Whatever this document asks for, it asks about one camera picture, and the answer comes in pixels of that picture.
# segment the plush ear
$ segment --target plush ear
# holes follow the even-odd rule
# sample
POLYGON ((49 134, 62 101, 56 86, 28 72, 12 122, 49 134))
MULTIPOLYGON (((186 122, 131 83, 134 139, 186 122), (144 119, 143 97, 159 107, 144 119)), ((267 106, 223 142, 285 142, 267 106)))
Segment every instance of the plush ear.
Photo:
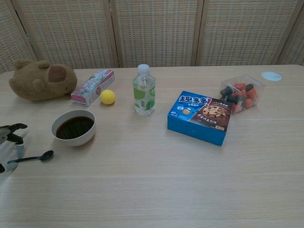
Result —
POLYGON ((38 62, 39 68, 48 68, 51 64, 46 60, 41 60, 38 62))
POLYGON ((61 82, 67 77, 67 71, 62 66, 51 66, 48 73, 49 82, 61 82))
POLYGON ((35 79, 33 81, 33 86, 35 88, 36 91, 42 91, 44 89, 44 84, 40 79, 35 79))
POLYGON ((33 62, 32 60, 30 59, 17 59, 15 60, 14 62, 14 66, 16 69, 21 69, 23 68, 24 66, 26 66, 27 64, 33 62))

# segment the small yellow ball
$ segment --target small yellow ball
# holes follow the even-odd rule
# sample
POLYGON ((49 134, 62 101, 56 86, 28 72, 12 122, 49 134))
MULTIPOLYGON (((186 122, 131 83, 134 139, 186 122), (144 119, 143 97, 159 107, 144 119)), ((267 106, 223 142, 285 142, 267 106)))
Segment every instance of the small yellow ball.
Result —
POLYGON ((110 105, 110 104, 114 103, 115 98, 116 98, 115 93, 110 89, 106 89, 106 90, 102 91, 100 94, 101 102, 106 105, 110 105))

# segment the pink box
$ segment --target pink box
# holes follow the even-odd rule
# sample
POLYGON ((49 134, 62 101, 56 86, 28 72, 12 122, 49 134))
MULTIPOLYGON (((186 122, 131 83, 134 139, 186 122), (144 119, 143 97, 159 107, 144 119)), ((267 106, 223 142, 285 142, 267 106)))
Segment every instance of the pink box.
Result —
POLYGON ((107 69, 99 69, 93 76, 86 80, 78 89, 72 92, 74 104, 90 106, 102 91, 114 81, 114 72, 107 69))

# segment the dark liquid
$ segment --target dark liquid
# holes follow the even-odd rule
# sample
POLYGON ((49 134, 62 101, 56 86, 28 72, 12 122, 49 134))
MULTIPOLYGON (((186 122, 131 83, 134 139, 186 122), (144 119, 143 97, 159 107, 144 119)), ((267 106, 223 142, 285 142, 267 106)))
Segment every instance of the dark liquid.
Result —
POLYGON ((59 139, 74 139, 88 132, 94 121, 85 116, 77 116, 65 121, 58 127, 56 137, 59 139))

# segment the woven panel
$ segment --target woven panel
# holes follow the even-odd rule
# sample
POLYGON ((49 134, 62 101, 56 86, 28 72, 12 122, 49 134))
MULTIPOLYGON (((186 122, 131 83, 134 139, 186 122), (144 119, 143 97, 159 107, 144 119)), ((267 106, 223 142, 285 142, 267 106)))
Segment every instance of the woven panel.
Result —
POLYGON ((0 73, 14 70, 17 58, 31 59, 20 31, 4 1, 0 1, 0 73))
POLYGON ((114 66, 101 0, 18 0, 44 59, 72 68, 114 66))
POLYGON ((113 0, 123 67, 190 66, 197 0, 113 0))
POLYGON ((210 0, 199 65, 270 64, 296 4, 297 0, 210 0))
POLYGON ((304 66, 304 21, 295 34, 283 64, 298 64, 304 66))

